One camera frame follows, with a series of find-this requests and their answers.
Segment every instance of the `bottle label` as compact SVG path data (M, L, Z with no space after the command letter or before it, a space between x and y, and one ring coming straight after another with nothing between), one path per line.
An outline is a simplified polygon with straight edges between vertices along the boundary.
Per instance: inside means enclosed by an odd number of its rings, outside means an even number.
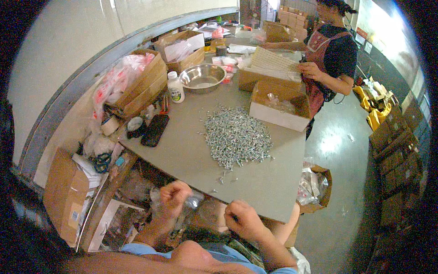
M181 99L181 92L177 88L169 88L170 96L173 101L179 101Z

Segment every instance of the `person's arm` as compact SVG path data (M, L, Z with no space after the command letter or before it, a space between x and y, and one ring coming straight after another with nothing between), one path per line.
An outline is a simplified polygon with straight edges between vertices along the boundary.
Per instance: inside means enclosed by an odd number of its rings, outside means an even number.
M318 65L313 62L301 63L298 69L305 77L318 81L336 93L349 95L353 88L354 80L342 74L339 78L333 78L327 73L319 70Z
M307 50L307 46L303 42L265 43L261 47L265 49L281 49L281 50L291 50L291 51Z
M175 227L184 202L190 195L192 195L192 190L182 181L175 181L162 187L160 190L160 212L135 237L134 241L142 242L152 247L162 244L162 240Z
M297 262L287 249L265 227L253 207L244 201L232 201L225 209L228 228L240 237L259 245L263 264L268 271L282 267L297 270Z

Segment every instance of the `workbench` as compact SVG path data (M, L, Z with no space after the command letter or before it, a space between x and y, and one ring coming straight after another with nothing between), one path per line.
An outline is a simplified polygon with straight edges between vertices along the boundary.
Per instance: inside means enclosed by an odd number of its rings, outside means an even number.
M211 62L212 56L207 54L205 63ZM226 170L212 159L205 137L198 133L206 132L201 120L207 117L207 111L220 111L218 104L249 110L251 93L239 90L238 79L237 72L232 84L220 84L209 94L186 93L184 102L171 103L170 120L157 147L141 145L141 138L121 143L194 189L226 203L245 200L260 215L287 222L301 178L306 133L264 122L274 145L270 155L275 159L249 161L243 167L234 163L233 171L223 177L223 185L219 178Z

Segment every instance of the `apron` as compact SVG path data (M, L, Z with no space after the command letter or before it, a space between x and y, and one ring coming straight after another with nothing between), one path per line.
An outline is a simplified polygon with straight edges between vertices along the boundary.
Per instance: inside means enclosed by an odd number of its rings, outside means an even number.
M320 71L327 73L324 66L324 56L325 51L329 47L329 44L332 40L351 35L349 32L340 32L333 36L332 38L327 38L322 35L318 30L321 26L319 26L310 36L309 41L307 42L307 51L306 51L306 61L314 62L318 65ZM306 94L309 96L310 103L310 113L311 118L321 110L322 105L324 104L324 94L319 89L315 80L308 79L303 76L303 82L306 84Z

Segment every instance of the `woman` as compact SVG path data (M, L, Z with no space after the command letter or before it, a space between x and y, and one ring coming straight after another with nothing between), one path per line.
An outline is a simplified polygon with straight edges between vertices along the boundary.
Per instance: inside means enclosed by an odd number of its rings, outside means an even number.
M311 117L306 139L312 131L314 116L324 102L336 93L349 95L354 83L357 46L343 23L345 13L357 13L342 0L316 0L320 25L304 42L266 43L267 49L305 51L306 62L298 65L309 96Z
M184 201L192 195L190 187L175 181L161 189L161 208L122 252L104 252L69 260L64 273L222 273L222 274L296 274L295 259L283 246L287 237L278 239L263 225L254 208L243 201L233 201L224 212L226 225L246 241L256 243L263 257L257 266L235 249L225 244L205 244L185 241L173 251L160 253L155 248L171 232L181 213ZM295 207L289 223L277 227L274 233L289 235L298 219Z

